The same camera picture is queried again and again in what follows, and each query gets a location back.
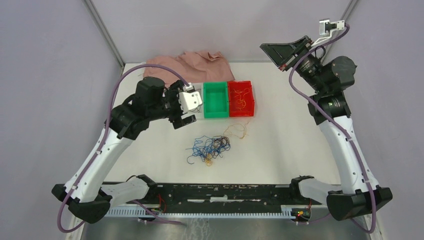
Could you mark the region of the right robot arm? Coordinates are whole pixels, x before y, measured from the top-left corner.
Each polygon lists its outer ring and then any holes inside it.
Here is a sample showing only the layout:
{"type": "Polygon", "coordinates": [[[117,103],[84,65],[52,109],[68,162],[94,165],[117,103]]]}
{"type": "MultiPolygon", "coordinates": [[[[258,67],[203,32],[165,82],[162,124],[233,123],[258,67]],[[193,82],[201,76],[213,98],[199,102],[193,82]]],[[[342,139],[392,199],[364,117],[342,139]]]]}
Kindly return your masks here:
{"type": "Polygon", "coordinates": [[[315,200],[337,221],[375,218],[393,194],[374,177],[356,138],[344,91],[355,83],[357,65],[347,56],[322,64],[307,36],[290,43],[263,43],[260,48],[281,71],[299,74],[314,90],[306,97],[309,113],[328,142],[341,182],[336,186],[299,176],[290,183],[289,199],[295,204],[315,200]]]}

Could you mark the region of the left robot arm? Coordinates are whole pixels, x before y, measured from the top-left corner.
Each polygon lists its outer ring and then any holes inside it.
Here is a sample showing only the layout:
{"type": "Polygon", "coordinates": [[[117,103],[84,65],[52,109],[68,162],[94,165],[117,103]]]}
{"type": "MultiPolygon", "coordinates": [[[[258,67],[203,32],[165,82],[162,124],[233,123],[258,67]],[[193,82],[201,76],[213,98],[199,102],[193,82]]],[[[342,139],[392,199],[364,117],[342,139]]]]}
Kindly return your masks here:
{"type": "Polygon", "coordinates": [[[114,184],[104,180],[122,153],[152,121],[167,119],[174,129],[196,121],[193,111],[203,104],[192,84],[177,80],[170,86],[157,77],[140,80],[135,92],[114,107],[100,137],[80,169],[52,194],[77,218],[88,224],[101,220],[116,206],[133,200],[156,200],[156,183],[145,175],[114,184]]]}

